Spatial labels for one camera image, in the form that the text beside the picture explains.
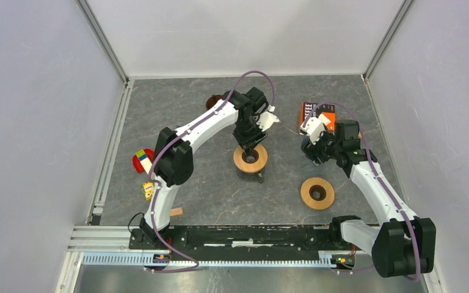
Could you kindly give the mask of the wooden ring dripper holder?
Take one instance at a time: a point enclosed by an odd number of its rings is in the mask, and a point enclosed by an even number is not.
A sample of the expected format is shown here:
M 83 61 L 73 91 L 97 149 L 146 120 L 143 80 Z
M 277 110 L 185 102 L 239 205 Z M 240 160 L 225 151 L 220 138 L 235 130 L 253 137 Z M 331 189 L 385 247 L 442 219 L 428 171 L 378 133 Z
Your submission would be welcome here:
M 233 162 L 238 170 L 247 173 L 255 173 L 265 168 L 268 162 L 268 153 L 261 144 L 261 155 L 242 158 L 241 147 L 238 146 L 233 153 Z

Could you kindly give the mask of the clear glass coffee server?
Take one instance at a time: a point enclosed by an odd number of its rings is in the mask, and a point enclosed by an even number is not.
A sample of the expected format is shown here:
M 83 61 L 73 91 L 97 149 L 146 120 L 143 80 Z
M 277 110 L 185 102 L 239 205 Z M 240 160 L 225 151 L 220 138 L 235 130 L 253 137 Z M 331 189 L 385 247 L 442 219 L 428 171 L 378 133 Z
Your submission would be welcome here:
M 243 172 L 241 170 L 238 170 L 237 174 L 244 181 L 257 182 L 259 184 L 264 183 L 264 169 L 262 169 L 258 172 L 255 172 L 255 173 L 247 173 L 247 172 Z

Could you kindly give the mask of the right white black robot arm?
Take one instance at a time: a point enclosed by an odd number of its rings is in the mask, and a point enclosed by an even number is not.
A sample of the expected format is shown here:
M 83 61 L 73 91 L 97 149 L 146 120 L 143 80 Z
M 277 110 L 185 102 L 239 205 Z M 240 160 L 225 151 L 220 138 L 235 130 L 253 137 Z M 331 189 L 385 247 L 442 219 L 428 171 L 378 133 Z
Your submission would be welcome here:
M 334 160 L 371 206 L 378 226 L 357 216 L 335 217 L 328 233 L 332 247 L 354 244 L 370 255 L 377 273 L 413 281 L 434 269 L 436 226 L 410 209 L 388 182 L 355 120 L 340 120 L 330 132 L 319 118 L 300 126 L 301 150 L 314 164 Z

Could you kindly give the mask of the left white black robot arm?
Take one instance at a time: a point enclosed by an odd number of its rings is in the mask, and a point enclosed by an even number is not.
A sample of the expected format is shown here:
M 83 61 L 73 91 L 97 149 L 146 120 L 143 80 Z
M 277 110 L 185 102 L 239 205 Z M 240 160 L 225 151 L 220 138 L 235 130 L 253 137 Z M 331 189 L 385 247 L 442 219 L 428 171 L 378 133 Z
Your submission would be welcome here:
M 250 154 L 268 136 L 268 129 L 280 120 L 264 93 L 252 87 L 246 93 L 230 90 L 204 114 L 176 129 L 159 133 L 148 178 L 155 185 L 145 215 L 144 241 L 151 248 L 167 242 L 166 227 L 179 188 L 194 171 L 194 154 L 210 138 L 228 126 L 245 154 Z

